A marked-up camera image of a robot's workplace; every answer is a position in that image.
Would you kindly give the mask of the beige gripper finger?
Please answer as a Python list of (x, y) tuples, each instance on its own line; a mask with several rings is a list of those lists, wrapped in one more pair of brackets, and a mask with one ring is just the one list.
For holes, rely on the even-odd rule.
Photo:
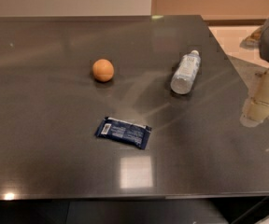
[(256, 127), (269, 116), (269, 68), (255, 79), (248, 90), (240, 122), (245, 127)]

